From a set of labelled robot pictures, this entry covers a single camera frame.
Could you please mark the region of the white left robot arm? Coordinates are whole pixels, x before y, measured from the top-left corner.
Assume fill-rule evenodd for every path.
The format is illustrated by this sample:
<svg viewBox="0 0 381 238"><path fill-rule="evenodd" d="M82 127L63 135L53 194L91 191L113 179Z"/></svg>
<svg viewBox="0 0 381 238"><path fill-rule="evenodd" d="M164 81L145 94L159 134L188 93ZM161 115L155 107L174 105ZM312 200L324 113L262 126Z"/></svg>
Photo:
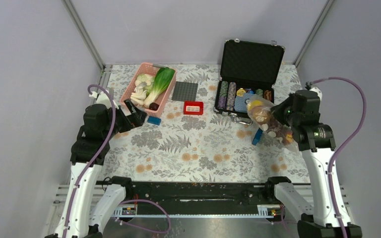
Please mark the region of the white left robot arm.
<svg viewBox="0 0 381 238"><path fill-rule="evenodd" d="M85 109L83 126L71 148L70 184L62 216L52 238L100 238L115 208L133 200L131 179L113 177L103 197L91 206L92 194L104 159L110 150L109 140L117 133L127 132L143 125L147 114L130 100L121 109L94 104Z"/></svg>

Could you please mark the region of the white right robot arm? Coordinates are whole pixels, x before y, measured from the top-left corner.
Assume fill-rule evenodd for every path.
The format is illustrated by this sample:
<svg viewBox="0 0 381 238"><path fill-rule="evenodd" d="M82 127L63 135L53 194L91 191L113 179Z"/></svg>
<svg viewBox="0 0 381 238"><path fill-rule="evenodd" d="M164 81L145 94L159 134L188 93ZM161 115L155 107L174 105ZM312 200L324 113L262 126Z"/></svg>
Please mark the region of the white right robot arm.
<svg viewBox="0 0 381 238"><path fill-rule="evenodd" d="M317 92L298 90L271 109L274 119L291 128L308 169L313 203L296 191L287 177L270 177L264 196L271 204L283 204L297 220L301 238L361 238L361 227L352 223L342 198L334 133L319 121L319 106Z"/></svg>

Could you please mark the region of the clear zip top bag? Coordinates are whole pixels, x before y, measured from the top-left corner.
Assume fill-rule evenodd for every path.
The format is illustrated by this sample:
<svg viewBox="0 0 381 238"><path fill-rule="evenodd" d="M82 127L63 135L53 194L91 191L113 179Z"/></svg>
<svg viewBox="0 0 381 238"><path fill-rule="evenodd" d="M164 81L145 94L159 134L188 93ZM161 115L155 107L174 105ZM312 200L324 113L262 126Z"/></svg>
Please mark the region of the clear zip top bag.
<svg viewBox="0 0 381 238"><path fill-rule="evenodd" d="M299 152L298 144L293 139L290 127L281 124L272 115L271 109L275 106L271 101L259 95L252 95L245 101L247 114L256 123L264 134L279 142L292 152Z"/></svg>

